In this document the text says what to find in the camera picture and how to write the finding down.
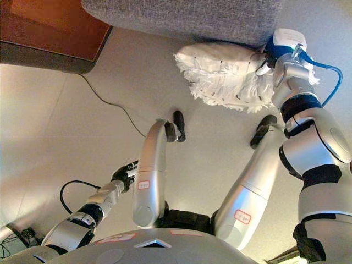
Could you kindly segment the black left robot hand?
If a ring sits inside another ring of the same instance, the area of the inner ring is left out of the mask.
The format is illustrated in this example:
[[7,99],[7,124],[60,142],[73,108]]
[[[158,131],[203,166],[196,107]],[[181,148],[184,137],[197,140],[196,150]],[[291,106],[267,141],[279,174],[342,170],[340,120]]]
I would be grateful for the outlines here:
[[119,180],[124,184],[122,193],[126,193],[130,189],[131,184],[135,181],[138,162],[138,160],[131,162],[113,173],[111,181]]

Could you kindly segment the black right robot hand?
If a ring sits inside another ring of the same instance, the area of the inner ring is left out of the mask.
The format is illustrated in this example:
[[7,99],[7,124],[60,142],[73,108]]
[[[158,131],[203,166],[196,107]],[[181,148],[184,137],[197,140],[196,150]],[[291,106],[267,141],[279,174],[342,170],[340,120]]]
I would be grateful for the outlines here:
[[257,76],[268,74],[273,68],[276,57],[272,52],[255,52],[250,57],[250,72]]

